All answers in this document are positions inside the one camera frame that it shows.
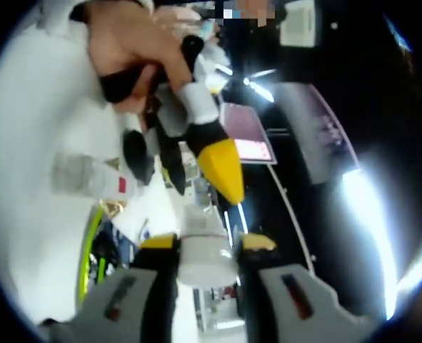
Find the person's left hand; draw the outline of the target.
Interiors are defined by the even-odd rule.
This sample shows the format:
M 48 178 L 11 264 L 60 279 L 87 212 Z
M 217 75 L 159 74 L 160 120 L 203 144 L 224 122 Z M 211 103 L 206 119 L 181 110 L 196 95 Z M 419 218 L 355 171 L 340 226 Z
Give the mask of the person's left hand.
M 142 65 L 129 97 L 114 109 L 118 113 L 143 111 L 154 74 L 162 66 L 173 91 L 192 82 L 179 40 L 162 29 L 149 10 L 130 1 L 95 1 L 86 6 L 89 56 L 99 76 Z

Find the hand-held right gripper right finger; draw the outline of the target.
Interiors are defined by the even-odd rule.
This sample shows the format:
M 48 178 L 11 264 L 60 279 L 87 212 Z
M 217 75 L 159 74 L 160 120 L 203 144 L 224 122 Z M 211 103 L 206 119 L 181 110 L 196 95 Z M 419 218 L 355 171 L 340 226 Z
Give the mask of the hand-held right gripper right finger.
M 249 342 L 367 342 L 376 331 L 307 268 L 285 263 L 268 237 L 240 235 L 236 261 Z

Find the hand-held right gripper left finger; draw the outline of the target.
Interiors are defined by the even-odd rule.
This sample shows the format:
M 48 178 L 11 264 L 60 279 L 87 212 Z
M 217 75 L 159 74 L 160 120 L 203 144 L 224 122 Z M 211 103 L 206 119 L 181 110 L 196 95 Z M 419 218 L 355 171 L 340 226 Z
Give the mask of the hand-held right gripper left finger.
M 93 286 L 68 321 L 39 325 L 46 342 L 171 342 L 177 298 L 179 238 L 143 242 L 128 269 Z

